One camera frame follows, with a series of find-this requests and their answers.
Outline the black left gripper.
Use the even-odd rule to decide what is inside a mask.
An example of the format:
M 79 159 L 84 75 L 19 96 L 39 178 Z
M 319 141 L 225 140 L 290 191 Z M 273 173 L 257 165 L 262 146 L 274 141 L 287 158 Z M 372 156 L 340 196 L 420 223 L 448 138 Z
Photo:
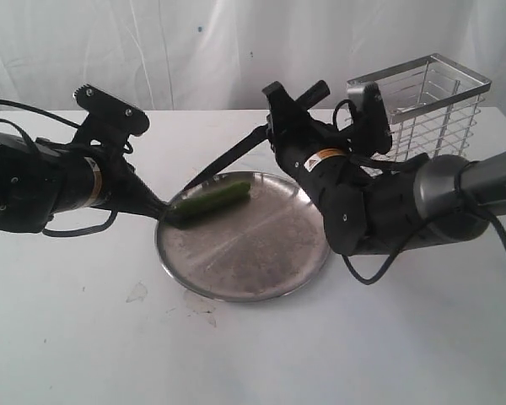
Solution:
M 102 176 L 102 189 L 93 208 L 135 215 L 160 215 L 170 205 L 161 201 L 142 181 L 132 165 L 121 155 L 97 155 L 96 162 Z M 192 219 L 175 210 L 168 210 L 162 223 L 175 229 L 185 229 Z

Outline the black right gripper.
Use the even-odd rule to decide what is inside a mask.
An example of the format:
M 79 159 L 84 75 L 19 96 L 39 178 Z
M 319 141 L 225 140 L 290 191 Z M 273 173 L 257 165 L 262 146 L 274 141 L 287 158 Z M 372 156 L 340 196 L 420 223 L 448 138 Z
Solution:
M 331 124 L 298 106 L 280 82 L 262 93 L 268 103 L 268 140 L 280 169 L 316 169 L 328 159 L 347 156 L 346 144 Z

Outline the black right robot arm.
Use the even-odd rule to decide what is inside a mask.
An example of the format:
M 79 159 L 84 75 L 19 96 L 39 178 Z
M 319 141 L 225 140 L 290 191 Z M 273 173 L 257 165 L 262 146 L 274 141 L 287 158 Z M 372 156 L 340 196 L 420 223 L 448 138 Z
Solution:
M 400 251 L 476 239 L 506 215 L 506 152 L 471 162 L 453 154 L 386 158 L 392 136 L 377 84 L 345 100 L 349 126 L 311 116 L 329 93 L 319 82 L 298 99 L 265 87 L 268 139 L 278 166 L 319 210 L 337 254 Z

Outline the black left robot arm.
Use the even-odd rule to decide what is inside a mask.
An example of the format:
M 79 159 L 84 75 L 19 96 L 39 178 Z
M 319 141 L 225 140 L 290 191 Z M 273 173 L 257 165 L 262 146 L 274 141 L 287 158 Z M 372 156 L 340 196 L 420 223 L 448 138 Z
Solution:
M 125 152 L 107 136 L 53 143 L 0 132 L 0 230 L 68 238 L 105 231 L 119 213 L 162 219 L 171 205 L 137 176 Z M 81 208 L 110 215 L 83 229 L 49 229 L 57 214 Z

